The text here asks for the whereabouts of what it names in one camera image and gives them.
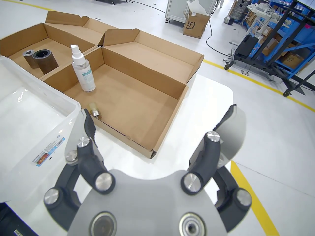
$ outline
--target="spray bottle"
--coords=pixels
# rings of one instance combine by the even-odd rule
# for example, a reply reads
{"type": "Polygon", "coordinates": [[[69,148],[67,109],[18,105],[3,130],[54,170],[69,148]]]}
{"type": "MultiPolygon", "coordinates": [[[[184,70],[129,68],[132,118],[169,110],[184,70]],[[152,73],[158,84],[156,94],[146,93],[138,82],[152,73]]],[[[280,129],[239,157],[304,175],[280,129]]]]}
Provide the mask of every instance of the spray bottle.
{"type": "Polygon", "coordinates": [[[84,55],[81,53],[77,45],[71,45],[72,49],[72,58],[73,58],[73,69],[79,83],[85,92],[91,92],[96,88],[93,74],[89,61],[84,58],[84,55]]]}

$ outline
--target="black metal rack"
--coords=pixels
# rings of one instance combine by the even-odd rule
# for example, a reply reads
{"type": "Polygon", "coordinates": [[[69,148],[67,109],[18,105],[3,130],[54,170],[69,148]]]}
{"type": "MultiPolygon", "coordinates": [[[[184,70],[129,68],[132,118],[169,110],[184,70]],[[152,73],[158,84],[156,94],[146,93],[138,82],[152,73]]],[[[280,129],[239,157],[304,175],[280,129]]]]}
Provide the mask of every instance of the black metal rack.
{"type": "Polygon", "coordinates": [[[238,47],[236,49],[233,57],[232,57],[232,60],[229,63],[227,63],[224,68],[226,70],[229,69],[234,64],[234,62],[237,60],[237,61],[244,62],[250,66],[256,67],[260,70],[263,70],[263,71],[267,72],[269,75],[275,75],[275,76],[279,77],[280,79],[282,79],[288,88],[283,93],[283,95],[285,97],[289,96],[291,94],[291,91],[299,89],[299,87],[301,85],[304,85],[304,86],[308,87],[309,89],[315,91],[315,86],[313,84],[307,82],[307,80],[311,76],[313,76],[313,74],[315,74],[315,71],[313,71],[311,74],[309,74],[305,79],[302,79],[302,78],[294,75],[292,77],[292,79],[294,81],[298,82],[298,84],[294,84],[294,83],[289,81],[289,79],[287,78],[286,72],[283,71],[282,69],[280,69],[277,66],[277,64],[275,63],[275,60],[288,47],[288,45],[294,40],[294,38],[300,33],[300,31],[304,28],[304,26],[306,24],[315,26],[315,21],[313,19],[311,19],[311,17],[314,14],[314,11],[310,11],[307,15],[303,15],[294,9],[296,5],[297,5],[297,2],[294,1],[291,3],[291,5],[289,7],[286,8],[286,11],[285,11],[284,15],[282,16],[282,18],[279,20],[279,22],[277,23],[275,28],[272,30],[270,35],[266,38],[264,43],[261,45],[261,47],[255,52],[255,54],[252,57],[249,57],[249,56],[245,57],[244,55],[240,54],[238,52],[238,48],[239,48],[238,47]],[[292,12],[302,16],[303,19],[301,20],[301,19],[291,15],[292,12]],[[272,56],[272,58],[268,62],[264,63],[262,60],[258,59],[258,56],[263,51],[263,49],[267,46],[267,44],[271,41],[271,39],[277,34],[278,30],[285,23],[287,18],[291,18],[291,19],[297,21],[299,23],[299,26],[296,28],[296,30],[293,32],[293,34],[284,42],[284,44],[279,48],[279,50],[272,56]]]}

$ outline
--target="brown cylindrical container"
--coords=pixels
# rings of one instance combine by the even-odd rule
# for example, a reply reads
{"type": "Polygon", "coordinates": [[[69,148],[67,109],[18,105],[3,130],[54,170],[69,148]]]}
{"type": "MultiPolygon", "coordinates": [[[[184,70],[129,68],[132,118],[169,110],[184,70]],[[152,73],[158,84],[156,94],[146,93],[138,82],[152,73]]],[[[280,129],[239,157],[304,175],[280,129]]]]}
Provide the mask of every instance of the brown cylindrical container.
{"type": "Polygon", "coordinates": [[[28,49],[27,51],[24,51],[22,55],[31,68],[39,68],[38,64],[35,62],[33,58],[34,53],[35,53],[34,49],[28,49]]]}
{"type": "Polygon", "coordinates": [[[33,58],[43,74],[47,74],[48,72],[58,67],[57,62],[49,49],[36,51],[33,54],[33,58]]]}

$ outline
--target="yellow floor line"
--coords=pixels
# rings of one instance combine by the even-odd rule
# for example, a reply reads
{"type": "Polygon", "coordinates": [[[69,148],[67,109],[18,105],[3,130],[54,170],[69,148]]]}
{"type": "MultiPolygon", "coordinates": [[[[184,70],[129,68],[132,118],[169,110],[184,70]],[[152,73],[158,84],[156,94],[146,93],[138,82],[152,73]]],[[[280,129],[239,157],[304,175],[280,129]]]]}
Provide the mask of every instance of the yellow floor line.
{"type": "Polygon", "coordinates": [[[31,6],[31,7],[35,7],[35,8],[38,8],[38,9],[43,9],[43,10],[46,10],[46,11],[54,11],[54,10],[49,9],[49,8],[45,8],[45,7],[41,7],[41,6],[29,4],[29,3],[24,3],[24,2],[21,2],[21,1],[11,1],[11,0],[0,0],[0,1],[8,1],[8,2],[13,2],[13,3],[19,3],[19,4],[22,4],[22,5],[31,6]]]}
{"type": "Polygon", "coordinates": [[[259,201],[257,195],[255,194],[250,184],[247,182],[246,178],[244,177],[241,170],[234,161],[231,162],[231,173],[234,176],[239,187],[246,189],[251,194],[253,199],[251,208],[266,235],[279,236],[279,233],[276,227],[274,226],[272,220],[270,219],[263,205],[259,201]]]}
{"type": "MultiPolygon", "coordinates": [[[[207,63],[207,64],[209,64],[209,65],[211,65],[211,66],[215,66],[215,67],[217,67],[217,68],[219,68],[219,69],[223,69],[223,70],[224,70],[224,67],[221,66],[221,65],[218,65],[218,64],[216,64],[216,63],[212,63],[212,62],[210,62],[210,61],[208,61],[208,60],[204,60],[204,62],[207,63]]],[[[253,82],[253,83],[255,83],[255,84],[258,84],[258,85],[260,85],[260,86],[262,86],[262,87],[264,87],[264,88],[269,89],[270,91],[273,91],[273,92],[275,92],[275,93],[280,94],[281,96],[283,96],[283,92],[281,92],[281,91],[279,91],[279,90],[277,90],[277,89],[275,89],[275,88],[273,88],[273,87],[271,87],[271,86],[269,86],[269,85],[267,85],[267,84],[264,84],[264,83],[262,83],[262,82],[259,82],[259,81],[255,80],[255,79],[253,79],[253,78],[250,78],[250,77],[248,77],[248,76],[246,76],[246,75],[244,75],[244,74],[241,74],[241,73],[236,72],[236,71],[231,70],[231,69],[229,69],[229,70],[224,70],[224,71],[228,71],[229,73],[232,73],[232,74],[234,74],[234,75],[237,75],[237,76],[239,76],[239,77],[241,77],[241,78],[244,78],[244,79],[246,79],[246,80],[248,80],[248,81],[251,81],[251,82],[253,82]]],[[[291,100],[291,101],[293,101],[293,102],[298,103],[299,105],[301,105],[301,106],[303,106],[303,107],[309,109],[309,110],[312,111],[312,112],[315,112],[315,109],[314,109],[314,108],[312,108],[312,107],[306,105],[305,103],[303,103],[303,102],[301,102],[301,101],[299,101],[299,100],[293,98],[292,96],[288,96],[287,99],[289,99],[289,100],[291,100]]]]}

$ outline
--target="sticker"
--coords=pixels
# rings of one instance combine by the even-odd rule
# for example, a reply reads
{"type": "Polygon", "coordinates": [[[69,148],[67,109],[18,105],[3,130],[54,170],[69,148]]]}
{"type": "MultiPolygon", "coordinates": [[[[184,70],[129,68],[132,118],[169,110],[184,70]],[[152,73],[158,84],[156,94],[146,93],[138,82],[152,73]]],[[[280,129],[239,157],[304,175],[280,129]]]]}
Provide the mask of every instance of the sticker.
{"type": "Polygon", "coordinates": [[[57,138],[54,140],[54,142],[50,143],[34,160],[33,163],[36,164],[36,166],[41,166],[44,161],[51,155],[53,152],[58,148],[61,143],[65,141],[65,138],[60,135],[57,136],[57,138]]]}
{"type": "Polygon", "coordinates": [[[16,235],[18,235],[18,236],[23,236],[23,234],[20,233],[17,229],[14,230],[14,233],[15,233],[16,235]]]}

